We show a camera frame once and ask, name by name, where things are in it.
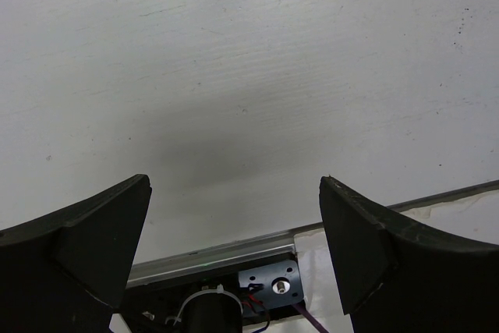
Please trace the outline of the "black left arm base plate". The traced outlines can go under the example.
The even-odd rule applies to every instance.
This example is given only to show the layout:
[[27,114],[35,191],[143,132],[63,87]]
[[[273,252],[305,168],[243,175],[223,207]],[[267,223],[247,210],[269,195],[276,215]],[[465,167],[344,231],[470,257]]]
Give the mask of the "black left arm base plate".
[[265,332],[303,300],[298,261],[282,254],[133,282],[119,314],[132,332]]

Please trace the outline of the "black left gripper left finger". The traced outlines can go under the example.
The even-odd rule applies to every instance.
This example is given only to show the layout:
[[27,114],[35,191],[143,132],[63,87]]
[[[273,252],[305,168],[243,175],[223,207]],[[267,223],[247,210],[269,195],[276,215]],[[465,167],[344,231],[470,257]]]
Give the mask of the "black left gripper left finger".
[[107,332],[125,293],[152,188],[134,175],[1,231],[3,332]]

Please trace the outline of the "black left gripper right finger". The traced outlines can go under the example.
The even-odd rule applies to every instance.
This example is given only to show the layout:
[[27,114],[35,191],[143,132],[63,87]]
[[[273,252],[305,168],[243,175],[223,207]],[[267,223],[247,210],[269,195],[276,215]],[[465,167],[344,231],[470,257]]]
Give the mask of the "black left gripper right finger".
[[354,331],[497,331],[497,245],[432,228],[331,177],[319,201]]

